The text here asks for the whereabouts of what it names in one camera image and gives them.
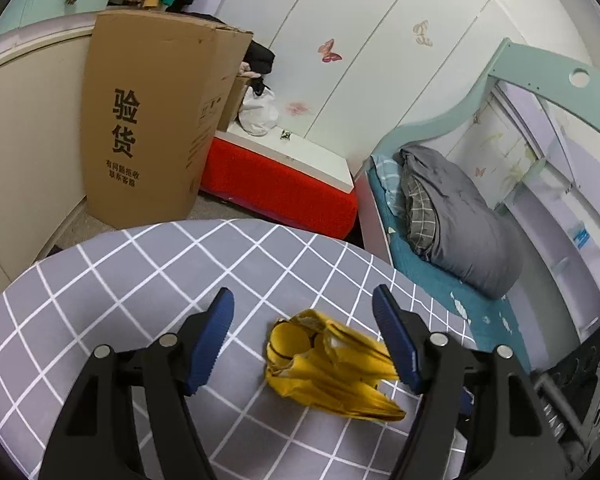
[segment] wardrobe door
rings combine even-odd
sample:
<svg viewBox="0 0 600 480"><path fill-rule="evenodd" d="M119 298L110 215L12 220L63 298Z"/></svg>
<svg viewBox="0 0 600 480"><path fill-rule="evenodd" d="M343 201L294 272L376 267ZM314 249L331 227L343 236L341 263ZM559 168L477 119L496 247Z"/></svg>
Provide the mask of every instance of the wardrobe door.
<svg viewBox="0 0 600 480"><path fill-rule="evenodd" d="M345 72L307 138L344 156L356 173L488 1L398 0Z"/></svg>

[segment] floor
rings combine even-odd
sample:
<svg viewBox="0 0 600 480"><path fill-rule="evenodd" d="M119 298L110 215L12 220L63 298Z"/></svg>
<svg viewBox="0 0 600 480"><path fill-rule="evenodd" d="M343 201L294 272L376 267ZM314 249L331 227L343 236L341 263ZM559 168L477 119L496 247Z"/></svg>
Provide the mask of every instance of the floor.
<svg viewBox="0 0 600 480"><path fill-rule="evenodd" d="M229 220L233 218L260 218L260 216L247 209L229 202L224 202L207 193L200 193L191 213L187 216L187 219L207 220L215 218ZM67 249L76 244L85 242L96 235L113 230L113 227L88 215L84 210L69 225L66 231L64 231L56 242L56 245L60 249Z"/></svg>

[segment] white plastic bag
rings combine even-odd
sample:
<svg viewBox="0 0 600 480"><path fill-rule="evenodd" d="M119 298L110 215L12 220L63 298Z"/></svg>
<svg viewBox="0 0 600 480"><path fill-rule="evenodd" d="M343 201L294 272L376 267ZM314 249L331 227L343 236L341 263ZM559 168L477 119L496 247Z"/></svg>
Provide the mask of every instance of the white plastic bag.
<svg viewBox="0 0 600 480"><path fill-rule="evenodd" d="M238 118L242 127L251 135L257 137L266 135L278 124L275 94L265 88L262 95L257 96L253 93L253 88L247 88Z"/></svg>

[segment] plaid pillowcase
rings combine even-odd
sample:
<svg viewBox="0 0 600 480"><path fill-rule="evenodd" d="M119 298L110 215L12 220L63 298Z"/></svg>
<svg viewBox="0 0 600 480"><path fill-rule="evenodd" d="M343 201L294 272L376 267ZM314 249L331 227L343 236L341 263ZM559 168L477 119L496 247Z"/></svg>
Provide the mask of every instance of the plaid pillowcase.
<svg viewBox="0 0 600 480"><path fill-rule="evenodd" d="M389 211L397 218L404 218L406 215L405 200L404 193L400 188L402 167L390 156L372 155L371 158L376 167L380 185L384 189L384 199L389 206Z"/></svg>
<svg viewBox="0 0 600 480"><path fill-rule="evenodd" d="M405 178L403 186L407 196L409 218L407 241L414 253L418 256L427 256L436 234L438 224L436 211L424 187L412 174Z"/></svg>

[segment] table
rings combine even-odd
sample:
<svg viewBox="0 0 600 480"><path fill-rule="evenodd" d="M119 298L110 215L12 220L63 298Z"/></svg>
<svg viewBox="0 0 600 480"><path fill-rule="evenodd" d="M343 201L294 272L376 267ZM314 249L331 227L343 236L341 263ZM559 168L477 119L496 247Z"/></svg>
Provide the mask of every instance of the table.
<svg viewBox="0 0 600 480"><path fill-rule="evenodd" d="M144 347L208 308L227 286L235 295L230 336L208 385L188 399L218 479L387 479L418 397L384 382L381 390L405 419L346 420L278 397L264 383L262 357L272 324L309 307L378 336L371 292L380 283L403 308L424 312L429 326L442 322L464 345L474 344L464 320L433 300L423 304L424 292L407 278L339 240L260 220L99 235L36 263L0 297L0 441L36 478L63 399L93 348ZM147 476L161 478L141 388L134 408ZM458 434L448 478L458 474L465 447Z"/></svg>

